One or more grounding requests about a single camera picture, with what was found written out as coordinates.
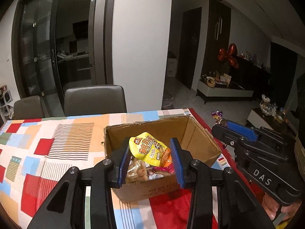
tablecloth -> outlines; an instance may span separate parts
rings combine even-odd
[[[7,121],[0,130],[0,202],[15,223],[27,228],[68,168],[91,168],[104,159],[101,144],[104,127],[178,115],[195,115],[199,123],[208,127],[189,109]],[[220,155],[213,168],[227,166],[227,159]],[[185,228],[190,196],[189,190],[180,189],[151,199],[121,203],[112,193],[117,228]],[[86,229],[90,228],[89,205],[90,187],[86,189]],[[216,189],[213,212],[216,227]]]

red balloon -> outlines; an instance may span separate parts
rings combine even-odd
[[[229,56],[228,57],[228,60],[229,60],[229,63],[230,65],[235,68],[235,69],[238,69],[239,68],[239,64],[237,62],[237,60],[235,58],[233,58],[232,56]]]
[[[234,43],[229,45],[228,54],[230,56],[236,56],[237,55],[237,47],[236,47],[236,45]]]
[[[218,54],[219,61],[224,61],[225,59],[228,58],[228,56],[229,56],[228,52],[225,49],[223,48],[219,49],[219,54]]]

cardboard box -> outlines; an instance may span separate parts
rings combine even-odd
[[[189,116],[178,116],[156,121],[107,126],[104,142],[106,156],[109,156],[113,150],[120,148],[125,137],[136,137],[145,131],[167,146],[171,138],[178,138],[183,149],[188,150],[193,158],[199,159],[209,167],[213,165],[221,153],[210,133],[195,119]],[[132,202],[165,194],[179,188],[176,176],[171,175],[155,180],[123,184],[120,189],[113,191],[122,202]]]
[[[177,72],[177,59],[167,59],[166,76],[175,77]]]

tiled floor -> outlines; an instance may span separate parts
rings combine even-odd
[[[165,79],[164,91],[173,96],[173,108],[193,108],[209,127],[215,123],[215,119],[211,116],[212,111],[222,110],[225,119],[245,125],[251,109],[260,104],[259,101],[207,102],[204,104],[203,99],[196,96],[194,90],[190,91],[173,77]],[[234,149],[230,146],[227,149],[234,156]]]

dining chair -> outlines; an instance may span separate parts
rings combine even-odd
[[[65,116],[126,113],[124,89],[119,85],[91,85],[65,92]]]
[[[44,118],[42,103],[38,95],[22,98],[14,103],[14,120]]]

